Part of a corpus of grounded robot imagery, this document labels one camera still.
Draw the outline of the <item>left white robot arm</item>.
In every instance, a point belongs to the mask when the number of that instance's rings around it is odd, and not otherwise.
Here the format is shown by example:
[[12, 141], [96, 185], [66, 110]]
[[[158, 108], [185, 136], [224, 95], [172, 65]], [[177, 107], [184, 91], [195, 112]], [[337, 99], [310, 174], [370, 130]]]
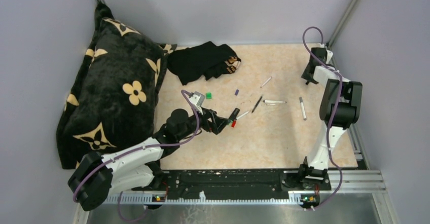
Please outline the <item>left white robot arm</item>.
[[189, 142], [199, 130], [215, 135], [232, 123], [236, 108], [228, 118], [203, 108], [193, 116], [184, 109], [174, 110], [166, 123], [142, 143], [112, 154], [90, 152], [68, 180], [73, 201], [85, 211], [101, 205], [108, 196], [133, 188], [157, 190], [162, 185], [163, 171], [157, 162]]

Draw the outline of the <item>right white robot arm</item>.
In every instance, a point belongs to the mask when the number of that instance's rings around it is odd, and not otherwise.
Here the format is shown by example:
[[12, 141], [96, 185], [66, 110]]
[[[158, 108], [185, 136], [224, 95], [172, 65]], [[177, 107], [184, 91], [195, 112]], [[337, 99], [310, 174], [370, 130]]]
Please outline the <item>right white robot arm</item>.
[[301, 77], [306, 84], [321, 85], [325, 90], [319, 108], [321, 129], [297, 176], [298, 185], [305, 190], [326, 179], [330, 155], [338, 140], [359, 119], [363, 93], [361, 82], [340, 78], [338, 71], [328, 64], [332, 51], [323, 44], [310, 51], [312, 55]]

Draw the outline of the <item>black thin pen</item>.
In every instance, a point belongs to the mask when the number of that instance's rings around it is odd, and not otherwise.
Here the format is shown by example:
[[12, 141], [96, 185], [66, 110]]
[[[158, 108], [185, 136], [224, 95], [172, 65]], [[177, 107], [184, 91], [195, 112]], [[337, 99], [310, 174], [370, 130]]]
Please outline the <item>black thin pen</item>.
[[262, 101], [262, 99], [263, 99], [263, 95], [261, 95], [261, 96], [259, 97], [259, 99], [258, 99], [258, 101], [256, 102], [256, 104], [254, 105], [254, 107], [253, 107], [253, 109], [252, 109], [251, 113], [254, 113], [254, 111], [256, 110], [256, 108], [258, 107], [258, 105], [260, 104], [260, 102]]

